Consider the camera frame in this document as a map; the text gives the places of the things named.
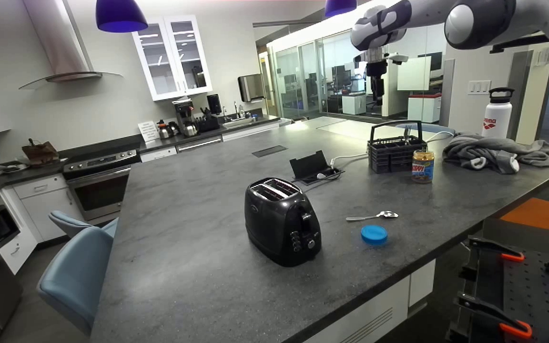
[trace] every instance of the kitchen island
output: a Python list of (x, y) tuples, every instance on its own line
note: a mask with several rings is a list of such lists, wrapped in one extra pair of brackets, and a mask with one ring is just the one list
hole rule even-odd
[[(549, 167), (499, 175), (437, 159), (433, 182), (414, 184), (410, 173), (372, 173), (360, 159), (307, 192), (322, 230), (315, 260), (278, 266), (248, 241), (252, 180), (294, 178), (288, 159), (315, 150), (362, 154), (368, 131), (316, 117), (133, 167), (91, 340), (305, 340), (549, 180)], [(252, 154), (274, 144), (286, 150)], [(387, 245), (368, 247), (362, 222), (345, 216), (379, 209), (400, 216), (379, 220)]]

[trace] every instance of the purple pendant lamp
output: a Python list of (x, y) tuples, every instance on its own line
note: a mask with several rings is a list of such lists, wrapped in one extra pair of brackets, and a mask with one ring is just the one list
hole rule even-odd
[(355, 7), (356, 7), (356, 0), (328, 0), (326, 16), (347, 13), (347, 11), (353, 11)]
[(147, 28), (135, 0), (97, 0), (97, 26), (107, 32), (133, 32)]

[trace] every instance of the black toaster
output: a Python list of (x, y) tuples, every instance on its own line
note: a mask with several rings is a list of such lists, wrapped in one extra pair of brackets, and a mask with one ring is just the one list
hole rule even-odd
[(309, 197), (284, 178), (252, 182), (244, 218), (250, 239), (278, 264), (299, 264), (320, 249), (320, 226)]

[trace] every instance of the blue lid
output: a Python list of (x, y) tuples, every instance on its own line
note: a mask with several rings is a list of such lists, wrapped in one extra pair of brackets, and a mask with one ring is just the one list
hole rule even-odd
[(383, 245), (387, 241), (387, 230), (379, 224), (364, 224), (362, 239), (370, 245)]

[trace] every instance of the oven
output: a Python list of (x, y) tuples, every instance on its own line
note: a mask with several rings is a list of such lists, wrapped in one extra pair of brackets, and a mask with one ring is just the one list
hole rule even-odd
[(118, 215), (130, 169), (137, 161), (137, 152), (128, 150), (63, 167), (63, 176), (86, 220), (105, 222)]

